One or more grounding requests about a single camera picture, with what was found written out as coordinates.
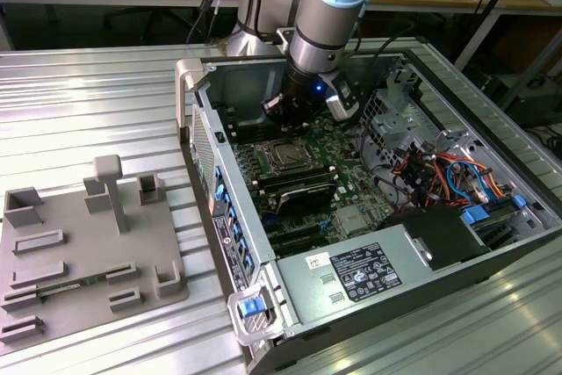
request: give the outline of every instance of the warning label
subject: warning label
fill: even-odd
[[[378,243],[331,256],[330,261],[354,302],[402,284]]]

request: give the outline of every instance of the blue plastic clip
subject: blue plastic clip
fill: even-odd
[[[525,198],[522,197],[521,195],[515,195],[515,196],[513,197],[513,202],[515,202],[515,205],[516,205],[518,208],[523,208],[524,206],[527,205],[527,201],[526,201]]]
[[[267,309],[265,307],[265,302],[262,298],[244,300],[240,304],[242,318],[248,318],[250,316],[258,315],[262,312],[265,312],[266,310]]]
[[[461,217],[468,224],[472,225],[489,218],[490,214],[488,214],[482,206],[471,206],[465,209],[465,212],[462,213]]]
[[[238,248],[238,251],[240,252],[240,255],[244,255],[248,252],[248,245],[243,237],[240,239],[240,247]]]
[[[238,224],[238,222],[235,222],[235,223],[234,223],[233,231],[234,231],[234,240],[235,240],[235,241],[239,241],[239,240],[240,240],[240,236],[242,235],[242,230],[241,230],[240,225]]]
[[[217,201],[221,201],[225,197],[225,185],[220,184],[217,191],[214,193],[214,198]]]

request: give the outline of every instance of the blue latch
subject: blue latch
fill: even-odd
[[[246,244],[244,238],[240,239],[240,247],[238,248],[238,251],[240,252],[240,255],[244,255],[246,252],[248,252],[248,245]]]
[[[234,223],[233,231],[234,231],[234,240],[239,241],[240,236],[242,235],[242,229],[240,228],[238,222]]]
[[[250,316],[258,315],[262,312],[265,312],[266,310],[267,309],[265,307],[265,302],[262,298],[244,300],[240,304],[242,318],[248,318]]]
[[[224,197],[225,197],[225,185],[220,184],[219,187],[217,188],[217,191],[214,193],[214,198],[217,201],[221,201],[224,199]]]
[[[468,224],[472,225],[489,218],[490,214],[488,214],[482,206],[471,206],[470,208],[465,209],[465,212],[462,213],[461,217]]]
[[[515,195],[513,197],[513,202],[515,202],[515,205],[519,208],[523,208],[524,206],[527,205],[527,201],[521,195]]]
[[[250,255],[246,255],[246,258],[244,259],[244,267],[246,267],[250,273],[254,270],[254,261]]]

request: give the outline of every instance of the circuit board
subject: circuit board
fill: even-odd
[[[393,211],[358,158],[350,138],[331,118],[317,118],[299,137],[243,145],[233,142],[233,150],[278,256],[369,233]],[[261,181],[283,178],[290,186],[286,191],[294,197],[294,192],[309,185],[310,178],[303,175],[311,174],[326,177],[319,182],[315,176],[313,184],[319,192],[313,198],[321,198],[322,202],[311,204],[313,198],[309,196],[285,213],[279,204],[283,195],[269,194],[259,186]]]

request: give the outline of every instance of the metal table surface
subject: metal table surface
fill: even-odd
[[[368,41],[365,48],[380,47]],[[475,94],[431,46],[401,39],[559,196],[560,167]],[[0,192],[82,189],[96,155],[120,154],[125,177],[163,178],[190,297],[172,306],[0,357],[2,374],[245,373],[176,138],[178,59],[202,47],[136,47],[0,56]],[[460,121],[427,86],[428,108]],[[561,373],[562,240],[492,279],[303,359],[288,374]]]

